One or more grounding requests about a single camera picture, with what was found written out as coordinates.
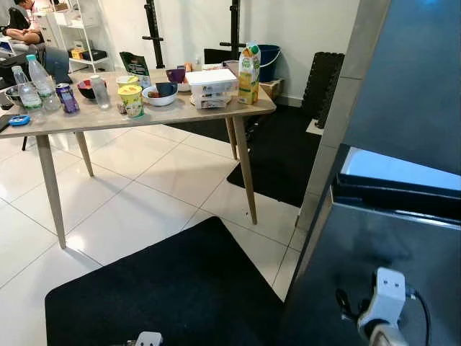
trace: person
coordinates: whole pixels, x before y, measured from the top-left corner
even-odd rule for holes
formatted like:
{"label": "person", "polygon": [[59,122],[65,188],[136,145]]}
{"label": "person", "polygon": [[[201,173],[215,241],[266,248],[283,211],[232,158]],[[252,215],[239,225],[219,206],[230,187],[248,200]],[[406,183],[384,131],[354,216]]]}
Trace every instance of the person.
{"label": "person", "polygon": [[3,34],[26,45],[45,42],[41,31],[35,27],[35,23],[31,24],[27,16],[26,11],[32,11],[34,0],[14,0],[14,3],[16,6],[9,10],[9,25],[4,28]]}

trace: table top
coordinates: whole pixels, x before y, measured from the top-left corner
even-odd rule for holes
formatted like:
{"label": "table top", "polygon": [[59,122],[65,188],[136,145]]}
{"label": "table top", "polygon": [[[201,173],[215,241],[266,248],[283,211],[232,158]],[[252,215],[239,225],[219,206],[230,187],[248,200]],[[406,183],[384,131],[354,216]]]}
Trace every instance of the table top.
{"label": "table top", "polygon": [[[92,101],[85,99],[76,84],[84,79],[89,79],[92,74],[74,73],[71,75],[73,93],[79,102],[80,111],[75,115],[66,114],[62,108],[51,114],[45,114],[45,122],[40,124],[33,120],[24,126],[16,128],[9,126],[0,133],[0,138],[37,136],[51,133],[82,132],[90,130],[103,130],[107,128],[127,128],[134,126],[181,123],[185,121],[198,121],[220,119],[233,116],[263,115],[275,111],[276,106],[266,92],[259,87],[259,100],[254,105],[244,105],[237,102],[236,93],[233,93],[232,100],[226,108],[209,110],[197,110],[189,101],[190,92],[178,92],[175,102],[164,107],[155,107],[144,103],[145,115],[132,119],[121,115],[117,110],[117,103],[122,103],[117,94],[117,83],[115,79],[126,73],[104,72],[100,76],[107,81],[107,91],[110,96],[111,107],[108,110],[101,110]],[[168,81],[165,70],[152,70],[151,81]],[[18,106],[12,107],[6,114],[24,114],[24,110]]]}

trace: white wall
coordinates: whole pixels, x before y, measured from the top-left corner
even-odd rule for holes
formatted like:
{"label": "white wall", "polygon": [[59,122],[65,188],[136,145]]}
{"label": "white wall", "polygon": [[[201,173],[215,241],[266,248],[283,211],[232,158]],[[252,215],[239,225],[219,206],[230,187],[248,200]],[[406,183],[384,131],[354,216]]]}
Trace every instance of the white wall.
{"label": "white wall", "polygon": [[[141,39],[149,35],[145,1],[99,3],[115,65],[122,65],[118,53],[126,50],[145,56],[155,68],[152,42]],[[242,0],[241,42],[280,46],[276,76],[286,80],[283,94],[301,99],[315,52],[346,51],[358,4],[359,0]],[[231,0],[156,0],[155,5],[167,67],[194,61],[196,55],[203,56],[203,48],[220,48],[219,42],[231,39]]]}

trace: baseboard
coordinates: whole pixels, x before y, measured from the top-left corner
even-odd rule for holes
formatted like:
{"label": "baseboard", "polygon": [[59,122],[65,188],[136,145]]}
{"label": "baseboard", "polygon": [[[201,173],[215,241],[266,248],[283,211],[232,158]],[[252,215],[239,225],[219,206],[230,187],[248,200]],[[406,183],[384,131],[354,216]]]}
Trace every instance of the baseboard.
{"label": "baseboard", "polygon": [[301,107],[301,102],[303,99],[298,99],[297,97],[291,97],[286,95],[280,95],[276,98],[275,103],[284,106],[292,106],[292,107]]}

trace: blue bucket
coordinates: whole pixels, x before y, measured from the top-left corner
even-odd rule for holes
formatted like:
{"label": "blue bucket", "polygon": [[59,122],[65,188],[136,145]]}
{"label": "blue bucket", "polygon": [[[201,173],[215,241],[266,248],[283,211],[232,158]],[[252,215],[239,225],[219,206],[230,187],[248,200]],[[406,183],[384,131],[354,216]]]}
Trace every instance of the blue bucket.
{"label": "blue bucket", "polygon": [[259,81],[273,81],[275,64],[280,54],[278,45],[258,45],[261,51],[261,69],[259,70]]}

